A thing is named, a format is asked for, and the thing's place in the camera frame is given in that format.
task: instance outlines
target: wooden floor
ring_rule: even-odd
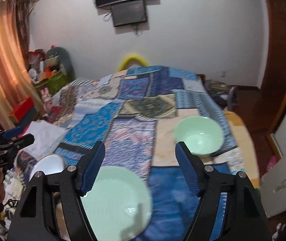
[[[273,155],[264,135],[280,107],[280,100],[276,100],[278,97],[263,97],[258,90],[238,90],[237,94],[239,106],[233,111],[243,119],[252,137],[261,177]],[[272,234],[279,223],[286,224],[286,212],[268,219]]]

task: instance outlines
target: green bowl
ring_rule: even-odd
[[[219,150],[223,144],[223,132],[211,118],[191,116],[177,124],[174,129],[176,142],[184,141],[194,155],[205,156]]]

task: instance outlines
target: brown curtain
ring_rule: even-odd
[[[41,99],[25,68],[16,25],[16,0],[0,1],[0,129],[14,125],[9,113],[24,98],[32,97],[38,111]]]
[[[29,3],[30,0],[16,0],[16,24],[26,68],[29,47]]]

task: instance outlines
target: red box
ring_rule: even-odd
[[[27,114],[27,112],[34,106],[31,97],[24,99],[19,103],[13,111],[9,114],[9,118],[13,123],[18,123]]]

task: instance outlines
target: silver bolt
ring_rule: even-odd
[[[68,168],[67,168],[67,170],[68,170],[69,172],[73,172],[75,169],[76,169],[76,166],[75,166],[75,165],[70,165],[70,166],[68,166]]]
[[[247,177],[246,173],[243,172],[243,171],[239,171],[238,175],[239,175],[239,177],[241,177],[241,178],[246,178],[246,177]]]
[[[39,178],[42,175],[42,171],[37,171],[34,174],[34,177]]]
[[[204,169],[207,171],[207,172],[212,172],[214,170],[214,168],[212,166],[205,166]]]

